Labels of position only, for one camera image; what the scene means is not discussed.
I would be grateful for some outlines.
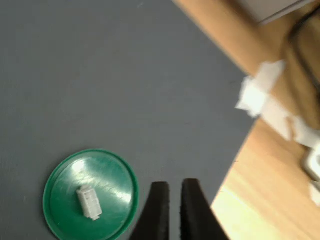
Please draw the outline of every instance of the green lid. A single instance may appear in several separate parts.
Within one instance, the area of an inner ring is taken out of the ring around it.
[[[90,185],[102,209],[93,221],[84,216],[76,190]],[[138,183],[130,166],[103,149],[69,156],[53,171],[43,194],[43,212],[60,240],[115,240],[130,225],[138,205]]]

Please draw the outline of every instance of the wooden surface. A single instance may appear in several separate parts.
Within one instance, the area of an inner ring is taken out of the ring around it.
[[[248,75],[255,76],[264,61],[285,59],[286,70],[271,94],[311,127],[320,128],[316,92],[286,42],[294,23],[319,2],[264,26],[255,24],[231,0],[175,2]],[[318,17],[299,37],[318,76],[319,40]],[[306,147],[285,141],[261,119],[255,122],[212,203],[230,239],[320,239],[320,209],[310,199],[310,179],[300,166],[306,153]]]

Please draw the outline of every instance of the gray table mat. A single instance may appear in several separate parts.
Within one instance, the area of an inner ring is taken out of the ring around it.
[[[135,171],[140,203],[184,178],[211,202],[253,120],[234,109],[244,74],[168,0],[0,3],[0,239],[55,237],[45,183],[68,155],[103,148]]]

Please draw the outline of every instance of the crumpled white paper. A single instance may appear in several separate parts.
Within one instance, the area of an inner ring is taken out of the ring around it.
[[[293,116],[269,92],[285,69],[283,60],[263,62],[255,77],[244,78],[235,108],[244,110],[252,118],[261,118],[285,140],[291,140],[289,119],[293,121],[294,141],[312,149],[306,164],[320,179],[320,132],[309,127],[301,116]],[[320,182],[312,181],[309,186],[311,199],[320,206]]]

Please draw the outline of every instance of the white paper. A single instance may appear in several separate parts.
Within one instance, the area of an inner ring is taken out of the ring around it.
[[[252,118],[257,117],[268,98],[268,94],[258,88],[251,77],[244,78],[236,109],[247,111]]]
[[[250,117],[256,118],[264,108],[269,91],[275,85],[284,68],[285,62],[283,60],[262,63],[255,78],[251,76],[244,78],[239,101],[235,108],[245,110]]]
[[[264,105],[261,117],[285,140],[289,141],[291,139],[288,118],[292,117],[292,114],[272,96],[268,98]]]
[[[307,126],[305,121],[300,116],[295,116],[293,119],[293,125],[295,129],[294,140],[314,149],[320,143],[319,131]]]
[[[284,60],[276,61],[274,63],[268,61],[263,62],[254,78],[256,86],[261,90],[264,90],[265,93],[269,93],[284,71],[285,66],[286,62]]]

